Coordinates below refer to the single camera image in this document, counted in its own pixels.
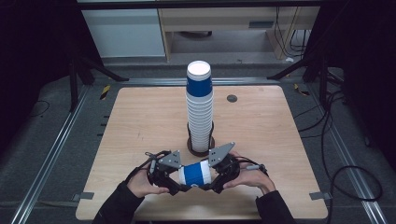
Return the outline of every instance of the person's arm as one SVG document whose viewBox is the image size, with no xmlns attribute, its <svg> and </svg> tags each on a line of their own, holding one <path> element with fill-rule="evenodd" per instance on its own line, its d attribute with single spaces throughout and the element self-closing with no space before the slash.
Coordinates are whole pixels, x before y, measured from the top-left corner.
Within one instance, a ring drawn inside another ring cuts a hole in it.
<svg viewBox="0 0 396 224">
<path fill-rule="evenodd" d="M 157 188 L 149 183 L 147 166 L 133 176 L 128 183 L 122 181 L 116 190 L 108 197 L 96 214 L 93 224 L 130 224 L 134 211 L 148 194 L 162 194 L 167 188 Z"/>
<path fill-rule="evenodd" d="M 230 152 L 235 157 L 240 157 L 237 152 Z M 257 209 L 263 224 L 294 224 L 296 223 L 286 206 L 279 192 L 276 190 L 274 182 L 260 170 L 247 170 L 248 163 L 240 163 L 241 171 L 239 176 L 224 184 L 225 189 L 238 185 L 257 187 L 262 191 L 263 196 L 256 199 Z"/>
</svg>

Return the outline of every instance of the human hand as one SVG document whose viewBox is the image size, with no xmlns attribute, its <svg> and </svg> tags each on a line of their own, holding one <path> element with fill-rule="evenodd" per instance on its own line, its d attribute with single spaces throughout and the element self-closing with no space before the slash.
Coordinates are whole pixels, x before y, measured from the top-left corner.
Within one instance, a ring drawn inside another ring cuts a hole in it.
<svg viewBox="0 0 396 224">
<path fill-rule="evenodd" d="M 168 188 L 154 187 L 149 183 L 148 172 L 150 163 L 138 171 L 128 182 L 128 189 L 137 197 L 143 198 L 148 194 L 162 194 L 169 192 Z"/>
<path fill-rule="evenodd" d="M 231 151 L 231 155 L 235 156 L 238 160 L 241 160 L 240 155 L 235 152 Z M 257 187 L 259 188 L 263 194 L 269 193 L 271 191 L 276 190 L 274 182 L 265 175 L 260 170 L 247 170 L 247 166 L 249 166 L 248 162 L 239 163 L 241 171 L 239 172 L 239 176 L 223 185 L 224 189 L 234 188 L 238 185 L 246 185 L 250 187 Z"/>
</svg>

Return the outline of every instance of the stack of cups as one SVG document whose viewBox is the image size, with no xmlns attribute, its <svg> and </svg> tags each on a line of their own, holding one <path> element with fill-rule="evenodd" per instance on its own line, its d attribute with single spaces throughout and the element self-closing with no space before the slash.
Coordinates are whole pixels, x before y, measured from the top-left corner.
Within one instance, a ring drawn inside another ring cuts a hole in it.
<svg viewBox="0 0 396 224">
<path fill-rule="evenodd" d="M 213 119 L 213 88 L 210 65 L 196 61 L 187 68 L 187 111 L 191 149 L 208 151 Z"/>
</svg>

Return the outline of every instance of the wooden tabletop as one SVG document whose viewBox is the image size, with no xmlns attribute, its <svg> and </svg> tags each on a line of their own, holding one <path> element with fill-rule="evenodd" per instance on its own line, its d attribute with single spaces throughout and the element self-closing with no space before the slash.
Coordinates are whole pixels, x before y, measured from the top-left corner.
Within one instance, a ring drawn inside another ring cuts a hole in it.
<svg viewBox="0 0 396 224">
<path fill-rule="evenodd" d="M 76 212 L 93 219 L 116 186 L 148 157 L 145 152 L 180 150 L 189 165 L 202 158 L 187 150 L 185 87 L 124 88 L 117 97 Z M 227 96 L 234 94 L 237 102 Z M 265 164 L 294 218 L 325 218 L 323 200 L 282 89 L 278 86 L 215 86 L 213 136 L 216 146 L 235 142 L 233 150 Z M 172 175 L 177 179 L 177 172 Z M 191 189 L 175 196 L 149 195 L 136 220 L 260 219 L 257 188 L 238 186 L 221 194 Z"/>
</svg>

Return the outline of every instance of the black sleeve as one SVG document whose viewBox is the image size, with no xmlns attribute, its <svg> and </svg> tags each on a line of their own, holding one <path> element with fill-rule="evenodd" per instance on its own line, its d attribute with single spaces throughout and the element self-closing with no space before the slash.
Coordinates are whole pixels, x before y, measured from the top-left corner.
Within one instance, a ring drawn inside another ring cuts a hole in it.
<svg viewBox="0 0 396 224">
<path fill-rule="evenodd" d="M 134 196 L 123 181 L 99 209 L 92 223 L 130 224 L 134 218 L 134 211 L 144 199 Z"/>
<path fill-rule="evenodd" d="M 288 206 L 275 190 L 256 199 L 257 209 L 263 224 L 295 224 Z"/>
</svg>

